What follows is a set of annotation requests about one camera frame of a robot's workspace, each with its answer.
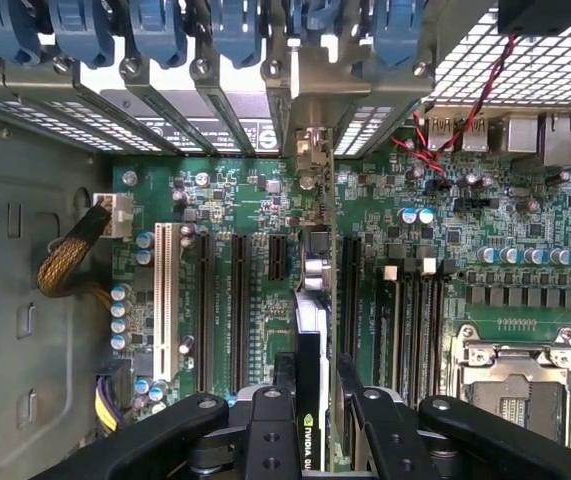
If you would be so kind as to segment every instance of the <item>motherboard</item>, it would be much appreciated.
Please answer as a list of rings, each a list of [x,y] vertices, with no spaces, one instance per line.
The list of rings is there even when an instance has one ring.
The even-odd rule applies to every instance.
[[[317,190],[288,160],[114,162],[114,192],[134,205],[112,291],[134,417],[271,383],[322,257],[305,256]],[[441,164],[446,181],[395,148],[335,162],[336,232],[311,237],[340,252],[332,348],[410,406],[454,395],[571,446],[571,169],[520,174],[472,153]],[[322,296],[332,273],[318,271]]]

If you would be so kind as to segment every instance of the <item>green circuit board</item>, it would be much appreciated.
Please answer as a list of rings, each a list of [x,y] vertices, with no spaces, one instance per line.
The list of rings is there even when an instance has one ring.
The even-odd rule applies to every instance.
[[[358,354],[356,363],[365,384],[376,378],[375,344],[376,271],[389,264],[387,246],[404,244],[433,248],[437,259],[456,261],[456,272],[446,285],[443,303],[442,355],[447,362],[451,338],[461,325],[474,323],[483,339],[509,342],[551,342],[561,326],[571,327],[571,308],[543,305],[510,306],[470,301],[470,289],[499,286],[528,289],[571,290],[571,264],[556,266],[549,262],[532,267],[519,257],[517,265],[500,261],[482,264],[477,256],[481,247],[499,251],[514,247],[519,252],[537,248],[550,252],[564,248],[571,252],[571,182],[546,186],[544,175],[512,174],[509,162],[483,154],[454,155],[442,160],[447,177],[456,181],[468,172],[488,175],[494,185],[471,194],[497,199],[496,208],[455,211],[454,202],[469,192],[454,186],[449,191],[426,192],[431,173],[407,181],[405,172],[415,161],[396,150],[375,153],[358,161],[336,162],[336,213],[338,236],[360,239],[362,264],[356,308]],[[252,244],[251,301],[249,334],[249,380],[251,384],[271,382],[272,361],[279,351],[294,348],[292,291],[301,282],[299,232],[303,225],[318,221],[315,191],[299,187],[294,161],[258,159],[201,159],[127,157],[114,163],[114,191],[134,199],[134,235],[153,231],[156,222],[182,222],[182,213],[173,209],[172,190],[176,179],[184,181],[189,207],[197,210],[197,228],[215,238],[215,327],[213,392],[233,398],[230,387],[230,311],[229,290],[232,275],[231,238],[248,234]],[[127,186],[121,180],[126,172],[135,172],[138,181]],[[207,173],[207,186],[196,185],[196,175]],[[527,188],[530,197],[540,202],[540,210],[519,213],[521,200],[510,196],[510,187]],[[401,209],[433,212],[429,224],[404,224]],[[268,238],[282,234],[287,238],[287,278],[268,278]],[[152,331],[146,319],[152,314],[153,285],[150,268],[136,265],[136,247],[132,242],[114,246],[113,277],[126,282],[136,292],[132,311],[136,341],[119,355],[134,357],[153,348]],[[180,331],[194,330],[194,305],[197,302],[194,251],[185,250],[181,258]],[[339,291],[341,279],[339,272]],[[383,345],[382,362],[390,352]],[[191,394],[195,389],[193,361],[181,359],[179,375],[170,385],[169,402]],[[388,386],[385,375],[379,383]]]

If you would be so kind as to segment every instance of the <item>metal panel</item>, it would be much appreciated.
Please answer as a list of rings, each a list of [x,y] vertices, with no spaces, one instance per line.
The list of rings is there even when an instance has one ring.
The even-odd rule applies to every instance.
[[[24,130],[0,123],[0,132],[0,480],[16,480],[93,429],[106,344],[97,317],[107,314],[90,297],[48,299],[33,284],[47,243],[75,222],[77,189],[94,190],[96,165]]]

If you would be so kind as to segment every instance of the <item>red and black wire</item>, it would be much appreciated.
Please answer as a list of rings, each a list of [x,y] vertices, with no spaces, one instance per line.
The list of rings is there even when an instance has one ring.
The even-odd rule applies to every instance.
[[[402,142],[394,137],[392,137],[392,142],[406,149],[407,153],[421,160],[423,163],[427,165],[429,169],[434,170],[440,176],[445,176],[445,170],[437,165],[442,153],[452,148],[454,144],[458,141],[460,136],[472,127],[472,125],[474,124],[474,120],[476,119],[481,109],[483,108],[483,104],[487,100],[487,97],[489,97],[489,94],[492,92],[496,79],[501,75],[503,70],[505,70],[505,62],[507,58],[514,52],[515,47],[516,47],[516,36],[509,35],[507,37],[507,45],[505,45],[505,48],[503,49],[503,52],[501,53],[500,57],[492,64],[492,69],[490,71],[489,78],[485,83],[483,90],[481,91],[480,97],[478,98],[478,100],[476,100],[476,102],[472,106],[472,109],[470,110],[467,119],[465,120],[465,122],[463,122],[461,127],[456,130],[456,132],[452,135],[452,137],[449,140],[447,140],[443,145],[441,145],[437,150],[432,152],[427,147],[427,139],[423,134],[421,126],[421,118],[418,115],[418,113],[413,114],[414,123],[416,124],[416,135],[419,140],[418,149],[413,150],[409,148],[405,142]]]

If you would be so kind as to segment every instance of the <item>white pci slot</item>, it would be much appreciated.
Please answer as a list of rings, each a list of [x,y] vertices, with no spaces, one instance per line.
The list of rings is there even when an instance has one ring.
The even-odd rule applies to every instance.
[[[154,225],[154,380],[166,382],[178,373],[179,226]]]

